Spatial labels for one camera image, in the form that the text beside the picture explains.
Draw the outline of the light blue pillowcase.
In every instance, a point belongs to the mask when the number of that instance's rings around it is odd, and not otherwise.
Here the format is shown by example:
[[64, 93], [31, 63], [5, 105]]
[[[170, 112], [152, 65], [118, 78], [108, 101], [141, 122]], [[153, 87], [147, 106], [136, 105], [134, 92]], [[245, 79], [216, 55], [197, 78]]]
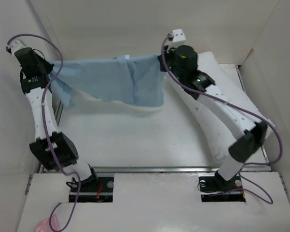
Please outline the light blue pillowcase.
[[65, 107], [70, 106], [72, 90], [81, 90], [96, 99], [120, 101], [140, 107], [164, 104], [163, 79], [157, 55], [131, 58], [53, 61], [51, 89]]

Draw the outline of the white pillow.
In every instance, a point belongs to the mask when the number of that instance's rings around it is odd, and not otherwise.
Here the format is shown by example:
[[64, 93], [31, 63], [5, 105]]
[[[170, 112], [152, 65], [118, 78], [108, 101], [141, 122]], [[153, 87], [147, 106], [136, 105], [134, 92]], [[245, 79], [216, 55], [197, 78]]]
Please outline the white pillow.
[[250, 98], [229, 78], [212, 53], [180, 57], [163, 52], [161, 66], [193, 113], [215, 162], [244, 164], [274, 131]]

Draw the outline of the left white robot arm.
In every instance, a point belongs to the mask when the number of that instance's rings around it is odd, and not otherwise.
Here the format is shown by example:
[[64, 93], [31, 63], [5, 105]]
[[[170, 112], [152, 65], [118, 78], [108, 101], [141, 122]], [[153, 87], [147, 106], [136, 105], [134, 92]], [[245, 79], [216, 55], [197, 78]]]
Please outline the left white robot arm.
[[98, 188], [98, 177], [88, 164], [81, 163], [74, 143], [59, 131], [52, 107], [52, 91], [48, 86], [54, 65], [34, 49], [22, 46], [12, 50], [20, 63], [21, 89], [31, 105], [35, 123], [35, 139], [30, 151], [48, 171], [72, 173], [75, 184], [89, 192]]

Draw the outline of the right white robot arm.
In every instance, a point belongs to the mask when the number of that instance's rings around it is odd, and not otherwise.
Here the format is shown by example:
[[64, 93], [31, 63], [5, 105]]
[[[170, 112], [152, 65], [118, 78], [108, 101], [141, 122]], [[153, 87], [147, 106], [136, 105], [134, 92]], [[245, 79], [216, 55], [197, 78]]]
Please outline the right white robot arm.
[[267, 137], [268, 125], [259, 111], [230, 103], [217, 82], [198, 69], [198, 54], [191, 46], [161, 47], [160, 69], [172, 78], [172, 86], [199, 122], [214, 160], [220, 167], [210, 185], [224, 191]]

